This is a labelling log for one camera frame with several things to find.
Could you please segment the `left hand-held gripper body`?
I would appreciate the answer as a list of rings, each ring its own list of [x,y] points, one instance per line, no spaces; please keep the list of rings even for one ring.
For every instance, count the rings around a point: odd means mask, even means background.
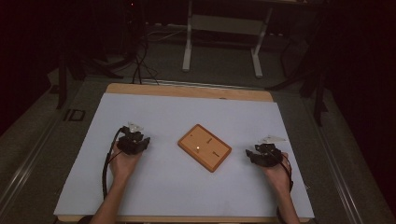
[[[145,150],[142,145],[144,135],[141,131],[143,128],[133,123],[129,123],[127,127],[130,128],[130,133],[123,134],[118,139],[117,148],[127,155],[136,155]]]

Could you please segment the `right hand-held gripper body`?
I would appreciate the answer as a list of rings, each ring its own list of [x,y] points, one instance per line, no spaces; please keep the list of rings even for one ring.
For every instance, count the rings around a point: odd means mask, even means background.
[[[254,158],[250,159],[250,162],[261,167],[270,168],[277,165],[283,165],[286,157],[282,154],[281,150],[278,149],[272,140],[263,139],[258,143],[262,144],[262,150],[256,150],[257,154]]]

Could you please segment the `person's left hand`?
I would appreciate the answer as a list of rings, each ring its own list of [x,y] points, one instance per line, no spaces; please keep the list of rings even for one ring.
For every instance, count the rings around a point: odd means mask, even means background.
[[[118,149],[117,146],[112,148],[110,157],[110,170],[113,174],[113,183],[120,185],[126,184],[142,156],[142,152],[136,155],[127,155]]]

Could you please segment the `person's right hand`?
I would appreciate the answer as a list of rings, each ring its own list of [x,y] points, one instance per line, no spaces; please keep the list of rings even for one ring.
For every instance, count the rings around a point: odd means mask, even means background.
[[[262,168],[267,180],[269,181],[273,190],[288,189],[291,192],[291,167],[289,162],[289,155],[285,152],[282,153],[286,159],[283,165],[277,165],[270,168]]]

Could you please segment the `white table mat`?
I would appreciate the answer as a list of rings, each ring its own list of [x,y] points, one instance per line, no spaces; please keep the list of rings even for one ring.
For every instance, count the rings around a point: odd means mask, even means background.
[[[246,155],[268,135],[293,152],[277,104],[106,93],[64,184],[55,215],[89,215],[103,200],[102,171],[117,130],[129,123],[149,137],[128,184],[120,214],[149,217],[272,217],[276,200]],[[200,124],[232,151],[210,173],[177,142]]]

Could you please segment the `black tripod stand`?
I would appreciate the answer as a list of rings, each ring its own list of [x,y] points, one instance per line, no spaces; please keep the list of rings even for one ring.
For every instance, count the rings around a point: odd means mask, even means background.
[[[58,104],[57,109],[61,109],[67,100],[67,77],[66,73],[69,72],[73,79],[83,80],[86,76],[83,64],[87,64],[100,75],[105,77],[120,79],[119,75],[112,73],[106,69],[103,65],[97,63],[82,52],[68,47],[63,44],[60,48],[58,65],[58,84],[56,85],[56,92],[58,93]]]

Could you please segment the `black floor stand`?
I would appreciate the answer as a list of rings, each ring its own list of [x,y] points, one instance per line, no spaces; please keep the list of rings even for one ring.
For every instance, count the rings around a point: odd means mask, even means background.
[[[303,85],[299,89],[300,96],[309,98],[312,94],[315,94],[313,117],[319,127],[322,126],[321,113],[326,110],[326,106],[323,103],[323,94],[327,68],[323,65],[323,57],[318,54],[320,39],[323,36],[322,29],[318,28],[312,34],[309,47],[294,74],[275,86],[265,88],[267,91],[279,91],[291,84],[302,81]]]

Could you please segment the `metal floor rail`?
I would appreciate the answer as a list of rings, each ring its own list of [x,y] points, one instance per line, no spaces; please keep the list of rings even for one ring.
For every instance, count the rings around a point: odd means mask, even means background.
[[[0,194],[0,220],[7,215],[9,208],[18,197],[18,194],[35,167],[37,157],[40,155],[44,145],[46,145],[51,135],[51,132],[54,130],[60,120],[60,115],[54,115],[49,119],[49,122],[46,124],[44,130],[34,141],[34,144],[29,149],[27,156],[12,176],[3,192]]]
[[[318,148],[318,164],[323,171],[311,177],[309,195],[320,224],[364,224],[359,210],[359,194],[353,190],[363,178],[361,155],[357,143],[332,97],[325,99],[327,110],[321,114],[321,123],[314,115],[314,100],[303,100]]]

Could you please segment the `white metal stand frame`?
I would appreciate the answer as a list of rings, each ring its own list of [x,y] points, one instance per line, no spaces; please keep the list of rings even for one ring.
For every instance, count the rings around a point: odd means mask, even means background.
[[[184,50],[184,57],[182,63],[182,71],[189,72],[191,68],[191,53],[192,53],[192,31],[209,31],[221,32],[239,35],[255,35],[258,37],[257,44],[250,49],[251,60],[256,78],[263,77],[262,65],[259,58],[259,53],[262,47],[262,41],[266,35],[269,21],[273,14],[273,8],[269,7],[266,10],[265,18],[262,21],[254,21],[247,19],[226,18],[219,16],[208,16],[194,14],[192,12],[193,0],[189,0],[188,16],[187,16],[187,39]]]

